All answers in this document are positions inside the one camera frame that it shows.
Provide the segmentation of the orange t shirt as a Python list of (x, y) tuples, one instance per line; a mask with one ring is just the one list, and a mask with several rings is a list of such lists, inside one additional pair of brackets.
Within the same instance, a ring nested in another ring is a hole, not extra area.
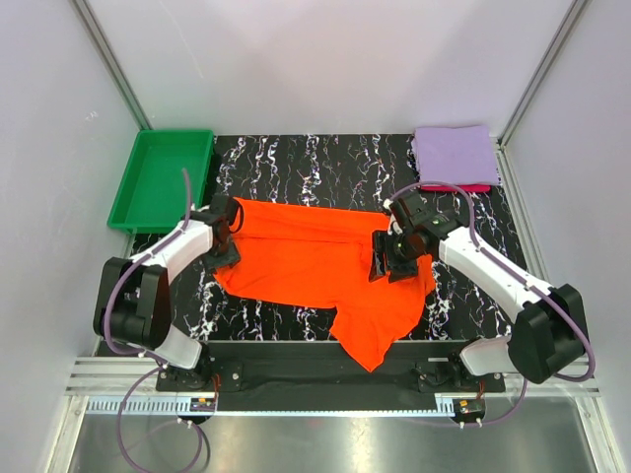
[(241, 199), (244, 223), (234, 236), (241, 260), (216, 279), (231, 296), (334, 308), (331, 334), (368, 372), (419, 323), (435, 290), (433, 260), (391, 283), (370, 281), (372, 234), (388, 225), (380, 213)]

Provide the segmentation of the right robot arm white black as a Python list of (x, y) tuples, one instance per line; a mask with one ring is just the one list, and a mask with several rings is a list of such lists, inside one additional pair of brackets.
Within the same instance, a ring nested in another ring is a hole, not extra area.
[(477, 233), (472, 215), (439, 212), (416, 190), (386, 200), (384, 212), (387, 229), (372, 234), (370, 281), (409, 280), (420, 273), (419, 258), (430, 256), (466, 276), (512, 321), (509, 335), (478, 338), (449, 354), (435, 375), (425, 377), (428, 384), (449, 382), (466, 391), (494, 373), (517, 373), (535, 384), (551, 377), (579, 382), (580, 376), (563, 370), (582, 356), (588, 358), (585, 376), (593, 376), (584, 303), (574, 287), (555, 287), (529, 274)]

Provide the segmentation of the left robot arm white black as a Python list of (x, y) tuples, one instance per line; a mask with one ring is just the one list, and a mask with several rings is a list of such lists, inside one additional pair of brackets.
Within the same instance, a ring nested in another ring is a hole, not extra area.
[(241, 256), (233, 234), (244, 220), (243, 205), (219, 195), (210, 205), (187, 212), (148, 249), (127, 259), (109, 259), (100, 281), (95, 333), (116, 354), (146, 354), (178, 368), (178, 378), (190, 389), (205, 388), (213, 367), (202, 344), (174, 326), (171, 283), (196, 260), (209, 271), (235, 266)]

